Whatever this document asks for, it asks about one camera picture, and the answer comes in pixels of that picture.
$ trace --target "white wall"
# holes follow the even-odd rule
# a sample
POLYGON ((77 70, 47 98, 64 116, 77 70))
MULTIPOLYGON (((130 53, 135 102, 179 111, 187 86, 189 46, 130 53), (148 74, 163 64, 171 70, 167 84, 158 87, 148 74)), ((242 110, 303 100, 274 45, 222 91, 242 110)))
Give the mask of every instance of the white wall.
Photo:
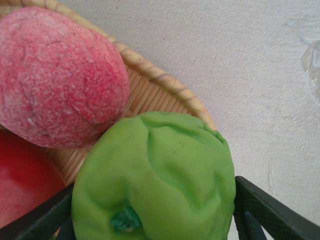
POLYGON ((236 173, 320 225, 319 0, 62 2, 194 90, 236 173))

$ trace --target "basket rim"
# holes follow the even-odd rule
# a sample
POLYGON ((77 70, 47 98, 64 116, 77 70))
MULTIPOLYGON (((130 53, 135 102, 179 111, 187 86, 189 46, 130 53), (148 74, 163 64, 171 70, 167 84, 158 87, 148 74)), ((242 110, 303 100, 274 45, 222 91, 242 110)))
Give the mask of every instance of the basket rim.
POLYGON ((211 129, 217 129, 204 104, 177 78, 169 75, 167 72, 160 69, 155 64, 145 59, 140 54, 136 53, 131 48, 118 41, 115 37, 106 33, 102 28, 94 25, 91 21, 84 18, 63 3, 57 0, 0 0, 0 6, 1 5, 11 7, 46 8, 50 11, 67 16, 77 24, 87 29, 98 32, 114 44, 116 49, 119 51, 125 65, 135 70, 140 76, 144 77, 149 82, 156 84, 159 88, 178 99, 193 116, 202 119, 211 129))

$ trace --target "cracked pink surface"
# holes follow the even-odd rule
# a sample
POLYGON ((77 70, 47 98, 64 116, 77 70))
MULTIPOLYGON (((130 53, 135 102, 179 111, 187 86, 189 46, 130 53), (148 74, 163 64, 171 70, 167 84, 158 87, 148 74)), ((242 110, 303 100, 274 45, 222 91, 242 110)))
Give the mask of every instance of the cracked pink surface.
POLYGON ((128 74, 111 42, 24 7, 0 20, 0 124, 44 147, 83 147, 121 115, 128 74))

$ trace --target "bamboo tray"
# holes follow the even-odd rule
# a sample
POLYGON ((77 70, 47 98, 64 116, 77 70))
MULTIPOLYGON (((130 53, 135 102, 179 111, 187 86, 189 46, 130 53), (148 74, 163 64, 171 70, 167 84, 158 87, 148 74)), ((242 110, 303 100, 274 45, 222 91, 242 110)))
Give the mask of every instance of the bamboo tray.
MULTIPOLYGON (((149 111, 178 112, 196 116, 216 129, 207 109, 190 89, 64 4, 56 0, 0 0, 0 21, 14 10, 30 6, 63 14, 79 25, 99 32, 115 45, 130 79, 130 98, 122 113, 123 118, 149 111)), ((41 149, 53 160, 69 184, 75 180, 90 148, 91 146, 78 149, 41 149)))

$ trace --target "wicker basket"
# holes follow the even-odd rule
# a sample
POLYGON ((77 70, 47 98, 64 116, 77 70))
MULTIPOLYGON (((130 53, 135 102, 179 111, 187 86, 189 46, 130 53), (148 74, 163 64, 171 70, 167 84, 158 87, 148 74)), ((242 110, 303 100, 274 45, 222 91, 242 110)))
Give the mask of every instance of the wicker basket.
MULTIPOLYGON (((99 32, 115 45, 127 66, 130 78, 130 98, 122 117, 149 111, 187 113, 216 129, 210 114, 191 90, 62 3, 56 0, 0 0, 0 20, 16 9, 29 6, 61 13, 79 25, 99 32)), ((42 150, 54 161, 69 184, 75 179, 90 148, 91 146, 80 149, 42 147, 42 150)))

